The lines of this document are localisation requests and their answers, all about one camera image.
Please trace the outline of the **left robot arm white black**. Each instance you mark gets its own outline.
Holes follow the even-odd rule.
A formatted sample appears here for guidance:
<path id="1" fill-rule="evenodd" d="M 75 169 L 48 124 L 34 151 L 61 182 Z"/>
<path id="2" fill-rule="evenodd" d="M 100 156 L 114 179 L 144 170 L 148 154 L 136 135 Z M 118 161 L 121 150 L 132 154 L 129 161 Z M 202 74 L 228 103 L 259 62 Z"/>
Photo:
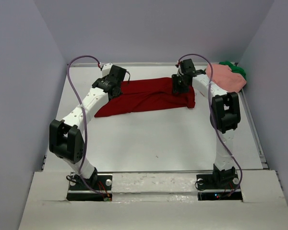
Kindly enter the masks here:
<path id="1" fill-rule="evenodd" d="M 76 182 L 85 189 L 93 189 L 97 182 L 97 169 L 86 157 L 87 125 L 96 113 L 111 99 L 119 97 L 121 84 L 128 73 L 126 69 L 105 64 L 86 96 L 77 94 L 78 105 L 61 120 L 49 125 L 49 151 L 63 159 L 76 174 Z"/>

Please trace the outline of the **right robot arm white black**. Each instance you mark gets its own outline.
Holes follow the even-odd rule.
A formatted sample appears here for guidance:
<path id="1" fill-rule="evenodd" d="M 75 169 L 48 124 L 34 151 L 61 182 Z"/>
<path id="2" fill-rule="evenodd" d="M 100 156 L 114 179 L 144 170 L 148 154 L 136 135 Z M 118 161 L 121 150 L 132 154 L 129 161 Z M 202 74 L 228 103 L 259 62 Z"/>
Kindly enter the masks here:
<path id="1" fill-rule="evenodd" d="M 197 70 L 191 59 L 179 60 L 176 67 L 177 73 L 171 76 L 172 92 L 185 93 L 190 87 L 199 91 L 208 100 L 210 123 L 216 132 L 213 171 L 197 175 L 195 187 L 199 191 L 232 189 L 240 184 L 236 170 L 241 167 L 233 155 L 234 132 L 241 120 L 239 96 L 215 84 L 212 75 Z"/>

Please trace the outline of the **pink t shirt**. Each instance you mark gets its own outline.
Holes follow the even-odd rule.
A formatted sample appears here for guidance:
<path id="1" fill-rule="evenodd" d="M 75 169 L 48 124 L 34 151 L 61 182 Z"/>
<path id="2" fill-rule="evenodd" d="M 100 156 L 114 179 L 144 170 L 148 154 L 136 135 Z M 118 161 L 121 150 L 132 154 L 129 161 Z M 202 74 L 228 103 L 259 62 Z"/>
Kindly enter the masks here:
<path id="1" fill-rule="evenodd" d="M 227 92 L 239 93 L 247 84 L 247 81 L 240 74 L 233 73 L 231 69 L 225 65 L 212 64 L 211 68 L 208 64 L 205 72 L 209 78 L 212 73 L 212 81 Z"/>

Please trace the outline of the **dark red t shirt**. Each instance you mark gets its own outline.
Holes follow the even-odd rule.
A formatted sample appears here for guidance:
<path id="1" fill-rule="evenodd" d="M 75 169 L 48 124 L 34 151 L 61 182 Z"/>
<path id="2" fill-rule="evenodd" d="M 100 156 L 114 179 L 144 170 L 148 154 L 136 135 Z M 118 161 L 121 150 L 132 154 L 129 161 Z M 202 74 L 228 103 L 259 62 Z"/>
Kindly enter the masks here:
<path id="1" fill-rule="evenodd" d="M 98 110 L 95 118 L 127 113 L 195 107 L 195 92 L 190 86 L 187 93 L 173 93 L 169 77 L 124 81 L 122 95 L 111 99 Z"/>

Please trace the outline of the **green t shirt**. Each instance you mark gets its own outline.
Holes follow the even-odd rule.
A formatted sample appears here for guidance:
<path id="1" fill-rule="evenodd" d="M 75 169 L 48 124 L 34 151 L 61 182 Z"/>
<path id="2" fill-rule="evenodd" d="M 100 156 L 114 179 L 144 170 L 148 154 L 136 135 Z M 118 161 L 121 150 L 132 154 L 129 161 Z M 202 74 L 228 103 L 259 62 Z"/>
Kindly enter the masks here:
<path id="1" fill-rule="evenodd" d="M 219 62 L 219 64 L 228 66 L 233 73 L 240 74 L 246 80 L 246 72 L 243 68 L 238 66 L 238 63 L 232 63 L 226 60 L 226 61 Z"/>

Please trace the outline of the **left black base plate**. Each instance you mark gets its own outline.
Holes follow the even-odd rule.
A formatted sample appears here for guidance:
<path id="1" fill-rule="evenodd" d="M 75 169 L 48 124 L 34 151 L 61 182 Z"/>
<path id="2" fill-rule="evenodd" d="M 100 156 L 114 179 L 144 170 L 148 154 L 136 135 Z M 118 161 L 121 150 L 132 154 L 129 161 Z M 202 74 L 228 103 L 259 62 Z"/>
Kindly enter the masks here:
<path id="1" fill-rule="evenodd" d="M 89 187 L 75 173 L 67 175 L 66 180 L 69 183 L 66 196 L 68 201 L 112 201 L 113 175 L 110 173 L 99 173 L 95 184 Z"/>

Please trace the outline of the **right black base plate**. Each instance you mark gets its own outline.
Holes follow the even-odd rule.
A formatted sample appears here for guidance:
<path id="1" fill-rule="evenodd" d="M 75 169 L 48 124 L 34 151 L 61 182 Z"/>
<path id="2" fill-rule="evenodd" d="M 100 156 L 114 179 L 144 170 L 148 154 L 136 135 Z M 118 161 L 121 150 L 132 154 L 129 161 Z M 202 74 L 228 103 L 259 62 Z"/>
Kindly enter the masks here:
<path id="1" fill-rule="evenodd" d="M 220 184 L 213 180 L 212 174 L 199 174 L 196 176 L 194 187 L 198 191 L 198 201 L 242 201 L 241 189 L 237 188 L 238 182 L 237 174 L 233 178 L 225 179 Z"/>

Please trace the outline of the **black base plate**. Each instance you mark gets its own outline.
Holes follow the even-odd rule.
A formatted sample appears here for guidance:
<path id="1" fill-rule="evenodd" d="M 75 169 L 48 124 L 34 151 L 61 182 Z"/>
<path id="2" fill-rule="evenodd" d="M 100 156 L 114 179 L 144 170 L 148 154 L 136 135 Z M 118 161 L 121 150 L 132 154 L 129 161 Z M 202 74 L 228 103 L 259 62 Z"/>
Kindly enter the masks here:
<path id="1" fill-rule="evenodd" d="M 68 201 L 112 201 L 113 175 L 110 173 L 99 173 L 95 184 L 89 187 L 75 173 L 67 175 L 66 180 L 69 183 L 66 196 Z"/>
<path id="2" fill-rule="evenodd" d="M 213 180 L 212 174 L 199 174 L 196 176 L 194 187 L 198 191 L 198 201 L 242 201 L 241 189 L 237 188 L 238 182 L 237 174 L 233 178 L 225 179 L 220 184 Z"/>

